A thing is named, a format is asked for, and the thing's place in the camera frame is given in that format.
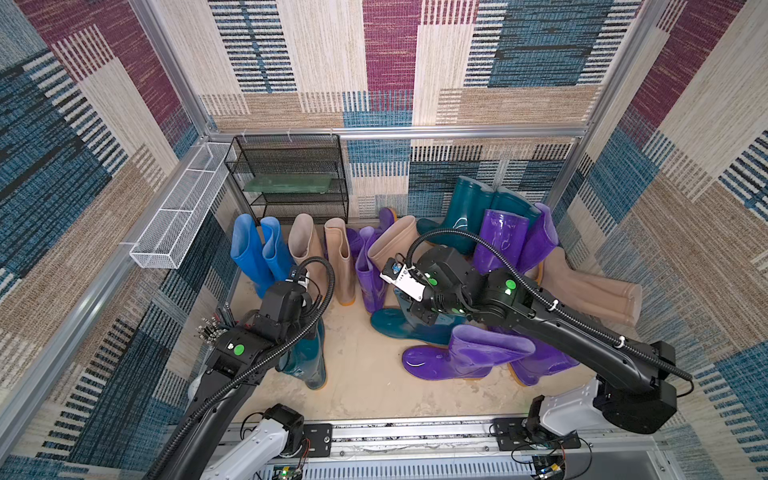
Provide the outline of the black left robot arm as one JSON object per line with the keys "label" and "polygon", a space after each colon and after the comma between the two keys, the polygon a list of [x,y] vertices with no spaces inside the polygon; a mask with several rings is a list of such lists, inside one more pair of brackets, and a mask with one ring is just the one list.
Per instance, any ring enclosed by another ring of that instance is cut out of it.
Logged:
{"label": "black left robot arm", "polygon": [[270,370],[324,383],[322,316],[334,288],[330,262],[310,257],[271,285],[258,309],[215,334],[187,411],[146,478],[199,478],[235,415]]}

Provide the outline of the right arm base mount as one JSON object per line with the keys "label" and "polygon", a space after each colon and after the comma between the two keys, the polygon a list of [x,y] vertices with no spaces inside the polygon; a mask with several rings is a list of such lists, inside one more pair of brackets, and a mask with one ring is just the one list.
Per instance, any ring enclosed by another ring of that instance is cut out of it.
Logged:
{"label": "right arm base mount", "polygon": [[512,451],[525,444],[549,444],[569,434],[609,429],[611,424],[594,406],[600,381],[555,396],[535,397],[526,416],[496,418],[489,433],[501,451]]}

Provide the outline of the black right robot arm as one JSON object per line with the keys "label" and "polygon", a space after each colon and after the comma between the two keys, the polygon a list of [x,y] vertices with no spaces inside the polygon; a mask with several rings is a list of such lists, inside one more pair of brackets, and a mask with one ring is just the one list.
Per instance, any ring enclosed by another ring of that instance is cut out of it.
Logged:
{"label": "black right robot arm", "polygon": [[416,253],[426,240],[448,233],[437,229],[419,236],[405,255],[390,257],[382,269],[382,279],[409,298],[417,317],[431,324],[439,314],[464,314],[485,326],[537,339],[595,373],[581,388],[533,400],[524,421],[530,439],[611,427],[650,435],[677,413],[682,396],[667,378],[693,378],[676,366],[672,345],[639,342],[585,317],[518,272],[477,234],[453,232],[501,261],[488,274],[480,274],[452,247]]}

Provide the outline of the purple rain boot front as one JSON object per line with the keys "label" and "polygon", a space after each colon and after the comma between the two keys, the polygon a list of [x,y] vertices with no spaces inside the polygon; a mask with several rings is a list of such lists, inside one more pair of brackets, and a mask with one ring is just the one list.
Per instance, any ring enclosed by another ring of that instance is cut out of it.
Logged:
{"label": "purple rain boot front", "polygon": [[460,325],[452,330],[447,347],[411,347],[401,359],[406,371],[422,380],[482,379],[494,367],[535,351],[535,344],[527,338]]}

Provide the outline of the beige rain boot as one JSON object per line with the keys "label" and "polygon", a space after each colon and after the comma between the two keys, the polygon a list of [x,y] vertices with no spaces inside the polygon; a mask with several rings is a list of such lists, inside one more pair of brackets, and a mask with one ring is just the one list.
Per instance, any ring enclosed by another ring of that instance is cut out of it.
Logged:
{"label": "beige rain boot", "polygon": [[342,218],[331,218],[324,224],[328,260],[335,273],[334,296],[342,306],[355,302],[355,271],[352,251]]}
{"label": "beige rain boot", "polygon": [[[310,257],[324,257],[314,220],[309,214],[301,213],[296,216],[289,232],[288,247],[297,265]],[[313,298],[318,295],[326,296],[328,277],[325,267],[314,262],[307,266],[306,274],[309,276],[309,294]]]}
{"label": "beige rain boot", "polygon": [[[404,216],[379,236],[375,243],[369,248],[368,257],[378,267],[381,273],[388,259],[396,258],[398,254],[405,256],[412,243],[418,237],[417,219],[412,215]],[[386,282],[384,283],[386,285],[387,297],[389,288],[393,286]]]}

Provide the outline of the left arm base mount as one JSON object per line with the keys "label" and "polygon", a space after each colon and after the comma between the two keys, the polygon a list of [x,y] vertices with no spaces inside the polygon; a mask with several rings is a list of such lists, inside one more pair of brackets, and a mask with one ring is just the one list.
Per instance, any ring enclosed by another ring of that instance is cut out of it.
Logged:
{"label": "left arm base mount", "polygon": [[331,423],[306,423],[303,415],[283,404],[258,415],[258,423],[241,423],[240,442],[207,466],[201,479],[261,479],[272,460],[297,460],[301,466],[309,458],[330,456]]}

